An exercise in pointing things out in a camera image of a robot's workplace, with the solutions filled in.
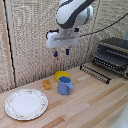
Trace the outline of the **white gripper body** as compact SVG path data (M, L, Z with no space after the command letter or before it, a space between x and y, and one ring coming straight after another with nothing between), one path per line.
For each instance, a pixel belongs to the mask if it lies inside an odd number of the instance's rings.
M55 47L75 45L78 42L79 42L78 33L62 36L58 32L49 32L47 34L46 46L49 48L55 48Z

